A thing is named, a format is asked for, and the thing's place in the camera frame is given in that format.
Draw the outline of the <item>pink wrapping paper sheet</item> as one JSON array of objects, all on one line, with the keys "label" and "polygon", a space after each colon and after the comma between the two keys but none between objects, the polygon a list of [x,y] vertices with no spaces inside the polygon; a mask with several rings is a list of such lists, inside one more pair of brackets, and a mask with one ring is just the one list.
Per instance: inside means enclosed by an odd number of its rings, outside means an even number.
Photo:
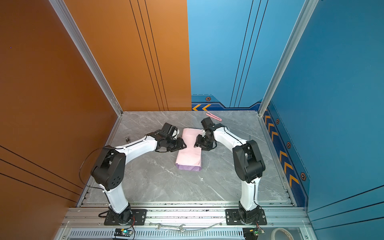
[{"label": "pink wrapping paper sheet", "polygon": [[182,139],[186,148],[179,150],[176,166],[179,170],[199,172],[202,169],[202,149],[195,147],[198,135],[202,135],[201,129],[183,129]]}]

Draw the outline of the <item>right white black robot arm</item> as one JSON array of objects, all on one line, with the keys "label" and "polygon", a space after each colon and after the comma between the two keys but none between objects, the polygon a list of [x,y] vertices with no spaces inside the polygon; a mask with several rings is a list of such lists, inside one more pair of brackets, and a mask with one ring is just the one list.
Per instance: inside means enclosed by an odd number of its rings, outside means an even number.
[{"label": "right white black robot arm", "polygon": [[244,140],[221,124],[211,125],[198,135],[195,147],[211,151],[221,143],[232,151],[234,168],[242,181],[242,195],[239,201],[240,220],[245,225],[265,226],[267,217],[258,201],[258,190],[266,164],[260,148],[254,140]]}]

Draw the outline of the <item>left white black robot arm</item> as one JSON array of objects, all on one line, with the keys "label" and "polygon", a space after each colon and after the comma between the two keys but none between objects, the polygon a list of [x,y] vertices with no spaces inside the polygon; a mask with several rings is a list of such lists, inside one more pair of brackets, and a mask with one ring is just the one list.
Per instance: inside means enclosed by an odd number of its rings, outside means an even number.
[{"label": "left white black robot arm", "polygon": [[126,165],[149,152],[158,152],[165,148],[166,152],[175,152],[187,147],[182,138],[159,138],[151,136],[126,144],[120,147],[105,146],[96,160],[91,176],[105,193],[109,202],[107,216],[118,225],[131,225],[133,213],[128,202],[122,182],[125,176]]}]

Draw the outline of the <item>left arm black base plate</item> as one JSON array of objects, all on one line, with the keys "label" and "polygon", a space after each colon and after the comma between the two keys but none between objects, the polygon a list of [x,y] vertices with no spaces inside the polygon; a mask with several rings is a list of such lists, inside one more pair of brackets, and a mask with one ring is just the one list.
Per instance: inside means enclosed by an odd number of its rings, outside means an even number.
[{"label": "left arm black base plate", "polygon": [[109,209],[105,217],[105,226],[143,226],[147,217],[146,209],[128,209],[120,214]]}]

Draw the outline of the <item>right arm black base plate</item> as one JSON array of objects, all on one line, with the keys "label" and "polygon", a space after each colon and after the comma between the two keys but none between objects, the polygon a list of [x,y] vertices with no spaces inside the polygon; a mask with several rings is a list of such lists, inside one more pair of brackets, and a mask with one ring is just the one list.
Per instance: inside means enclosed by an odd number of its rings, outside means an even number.
[{"label": "right arm black base plate", "polygon": [[242,209],[226,209],[226,223],[229,226],[234,225],[259,225],[266,226],[268,224],[265,211],[260,208],[252,211],[244,211]]}]

